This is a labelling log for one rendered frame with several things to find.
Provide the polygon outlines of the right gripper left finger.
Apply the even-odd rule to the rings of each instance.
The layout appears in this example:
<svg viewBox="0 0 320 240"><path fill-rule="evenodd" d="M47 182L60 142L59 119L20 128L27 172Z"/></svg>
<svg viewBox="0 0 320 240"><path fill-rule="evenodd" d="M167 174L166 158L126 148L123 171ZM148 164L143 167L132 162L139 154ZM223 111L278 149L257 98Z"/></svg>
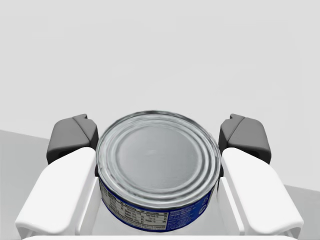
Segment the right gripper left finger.
<svg viewBox="0 0 320 240"><path fill-rule="evenodd" d="M98 212L98 128L86 114L58 121L41 172L15 226L22 238L91 235Z"/></svg>

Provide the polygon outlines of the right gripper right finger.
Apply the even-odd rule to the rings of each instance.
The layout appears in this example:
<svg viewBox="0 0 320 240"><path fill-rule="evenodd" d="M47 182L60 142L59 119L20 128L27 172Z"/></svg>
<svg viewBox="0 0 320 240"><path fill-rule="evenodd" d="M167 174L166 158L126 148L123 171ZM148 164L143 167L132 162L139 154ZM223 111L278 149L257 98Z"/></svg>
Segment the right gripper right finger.
<svg viewBox="0 0 320 240"><path fill-rule="evenodd" d="M304 220L276 171L262 123L231 114L220 126L218 206L232 236L298 237Z"/></svg>

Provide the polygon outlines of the blue can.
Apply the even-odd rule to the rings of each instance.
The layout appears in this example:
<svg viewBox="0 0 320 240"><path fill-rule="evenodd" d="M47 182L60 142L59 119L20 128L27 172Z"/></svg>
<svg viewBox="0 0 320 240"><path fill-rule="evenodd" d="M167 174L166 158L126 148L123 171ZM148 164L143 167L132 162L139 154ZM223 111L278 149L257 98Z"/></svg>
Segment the blue can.
<svg viewBox="0 0 320 240"><path fill-rule="evenodd" d="M198 219L218 183L221 154L197 122L167 111L141 111L110 125L96 147L101 198L122 223L170 232Z"/></svg>

